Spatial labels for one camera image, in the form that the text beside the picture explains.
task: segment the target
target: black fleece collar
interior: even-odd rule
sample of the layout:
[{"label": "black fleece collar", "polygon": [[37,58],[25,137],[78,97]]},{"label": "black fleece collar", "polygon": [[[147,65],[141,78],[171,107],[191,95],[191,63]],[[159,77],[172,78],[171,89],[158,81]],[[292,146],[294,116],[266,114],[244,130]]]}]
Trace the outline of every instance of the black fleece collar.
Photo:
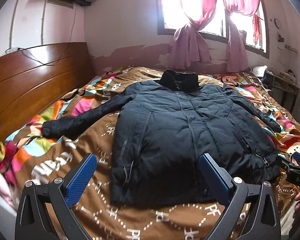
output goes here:
[{"label": "black fleece collar", "polygon": [[158,82],[160,85],[174,91],[194,92],[199,89],[198,75],[196,73],[179,73],[166,69]]}]

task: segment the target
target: desk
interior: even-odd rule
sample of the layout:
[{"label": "desk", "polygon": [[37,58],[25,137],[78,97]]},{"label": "desk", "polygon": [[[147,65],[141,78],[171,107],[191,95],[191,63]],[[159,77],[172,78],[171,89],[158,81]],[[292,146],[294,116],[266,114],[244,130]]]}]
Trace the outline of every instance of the desk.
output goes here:
[{"label": "desk", "polygon": [[287,94],[288,93],[292,94],[293,101],[292,101],[292,105],[291,105],[291,108],[289,111],[290,113],[292,113],[294,105],[296,104],[298,93],[299,93],[298,86],[295,84],[289,83],[282,77],[274,75],[273,73],[268,72],[268,71],[265,71],[265,76],[263,78],[262,83],[266,88],[268,88],[270,90],[272,90],[273,88],[276,88],[276,89],[283,91],[282,100],[281,100],[281,104],[280,104],[282,107],[284,107],[284,103],[287,99]]}]

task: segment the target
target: red hanging decoration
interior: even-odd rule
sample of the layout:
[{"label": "red hanging decoration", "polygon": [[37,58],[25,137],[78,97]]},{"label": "red hanging decoration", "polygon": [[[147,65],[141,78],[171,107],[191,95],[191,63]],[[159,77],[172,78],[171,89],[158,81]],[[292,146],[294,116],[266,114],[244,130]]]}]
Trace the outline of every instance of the red hanging decoration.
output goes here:
[{"label": "red hanging decoration", "polygon": [[256,14],[252,16],[252,25],[253,25],[253,41],[254,44],[258,44],[258,41],[261,41],[261,26],[260,26],[260,19]]}]

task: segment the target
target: colorful blanket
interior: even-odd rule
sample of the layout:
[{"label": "colorful blanket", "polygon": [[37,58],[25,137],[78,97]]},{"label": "colorful blanket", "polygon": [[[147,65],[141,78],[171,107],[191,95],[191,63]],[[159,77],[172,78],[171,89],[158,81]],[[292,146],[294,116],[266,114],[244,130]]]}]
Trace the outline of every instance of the colorful blanket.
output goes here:
[{"label": "colorful blanket", "polygon": [[[92,152],[98,159],[98,167],[81,199],[72,206],[72,209],[94,240],[126,238],[150,240],[162,236],[173,240],[204,238],[224,209],[218,203],[184,203],[158,210],[138,210],[110,205],[112,142],[119,111],[102,117],[75,141],[66,137],[58,141],[41,137],[43,122],[79,115],[100,106],[134,82],[159,79],[161,75],[161,71],[144,67],[122,68],[108,73],[92,80],[81,89],[67,93],[47,111],[36,115],[24,127],[12,133],[7,141],[12,140],[17,144],[18,151],[11,161],[6,179],[15,185],[17,195],[20,194],[26,181],[45,184],[56,177],[63,177],[86,153]],[[274,133],[256,118],[280,154],[289,157],[294,151],[300,151],[300,124],[269,96],[258,78],[250,73],[215,76],[201,74],[199,82],[220,86],[227,84],[237,89],[252,101],[255,107],[281,125],[281,133]],[[280,214],[284,214],[289,208],[297,190],[294,185],[285,181],[285,176],[282,171],[281,177],[273,184]],[[231,236],[232,239],[235,239],[240,231],[248,209],[249,204],[246,204]],[[51,207],[49,212],[57,231],[61,232]]]}]

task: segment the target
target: wooden window frame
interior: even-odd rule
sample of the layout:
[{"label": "wooden window frame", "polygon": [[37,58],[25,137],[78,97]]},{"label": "wooden window frame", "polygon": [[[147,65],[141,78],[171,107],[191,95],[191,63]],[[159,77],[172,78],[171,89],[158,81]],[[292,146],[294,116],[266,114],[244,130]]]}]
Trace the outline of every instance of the wooden window frame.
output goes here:
[{"label": "wooden window frame", "polygon": [[[249,50],[253,53],[259,54],[267,59],[269,59],[269,52],[270,52],[270,46],[269,46],[269,26],[268,26],[268,18],[267,18],[267,13],[266,13],[266,7],[265,3],[263,0],[260,0],[261,5],[262,5],[262,10],[264,14],[264,22],[265,22],[265,27],[266,27],[266,52],[256,49],[248,44],[245,44],[246,50]],[[164,27],[164,19],[163,19],[163,11],[162,11],[162,2],[161,0],[157,0],[157,15],[158,15],[158,35],[174,35],[176,29],[167,29]],[[219,41],[223,43],[228,43],[229,39],[229,22],[226,17],[226,37],[218,36],[218,35],[213,35],[210,33],[204,33],[204,32],[199,32],[200,35],[207,40],[212,40],[212,41]]]}]

